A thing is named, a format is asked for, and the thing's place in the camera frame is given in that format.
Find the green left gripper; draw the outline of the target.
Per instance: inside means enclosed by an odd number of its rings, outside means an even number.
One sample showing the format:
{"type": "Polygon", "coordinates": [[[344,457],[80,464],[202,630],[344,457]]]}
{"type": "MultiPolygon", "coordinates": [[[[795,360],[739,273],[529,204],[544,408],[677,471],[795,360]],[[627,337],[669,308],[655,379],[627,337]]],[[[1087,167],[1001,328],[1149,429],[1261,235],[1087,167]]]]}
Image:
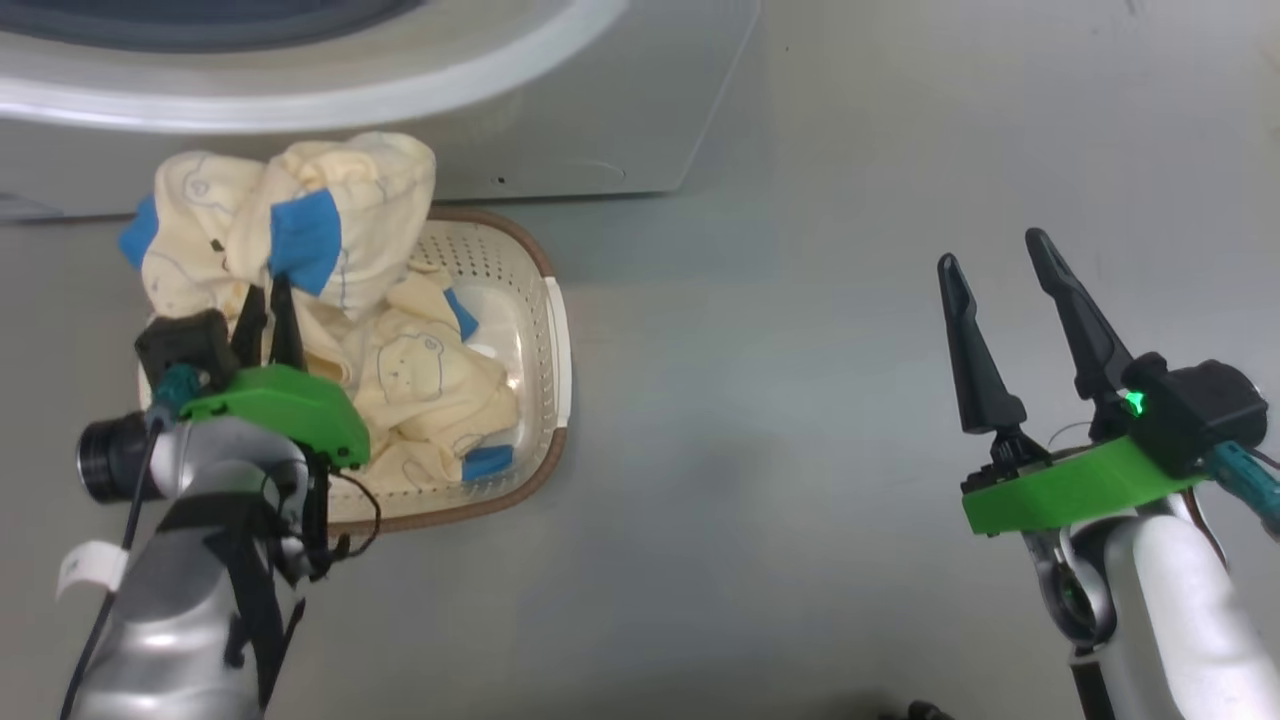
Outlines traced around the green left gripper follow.
{"type": "Polygon", "coordinates": [[[230,350],[244,370],[237,372],[223,391],[191,400],[180,418],[206,421],[234,416],[302,445],[337,468],[370,464],[369,429],[347,393],[325,378],[300,370],[307,363],[288,275],[271,279],[269,304],[274,316],[269,364],[259,366],[269,313],[265,290],[255,284],[244,296],[230,334],[230,350]]]}

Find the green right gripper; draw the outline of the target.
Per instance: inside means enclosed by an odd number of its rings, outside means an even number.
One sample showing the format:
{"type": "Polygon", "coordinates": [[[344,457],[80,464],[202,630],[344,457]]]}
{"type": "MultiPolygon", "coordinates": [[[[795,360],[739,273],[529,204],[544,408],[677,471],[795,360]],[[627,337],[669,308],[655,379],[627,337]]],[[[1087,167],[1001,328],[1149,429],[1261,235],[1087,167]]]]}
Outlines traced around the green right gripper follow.
{"type": "MultiPolygon", "coordinates": [[[[1039,287],[1057,310],[1083,400],[1117,404],[1133,357],[1062,254],[1041,228],[1025,232],[1039,287]]],[[[996,434],[992,462],[963,483],[963,511],[975,536],[1037,533],[1137,509],[1201,483],[1204,474],[1167,474],[1126,433],[1074,455],[1001,457],[1030,439],[1023,401],[1009,392],[977,322],[977,301],[955,255],[937,263],[960,427],[996,434]]]]}

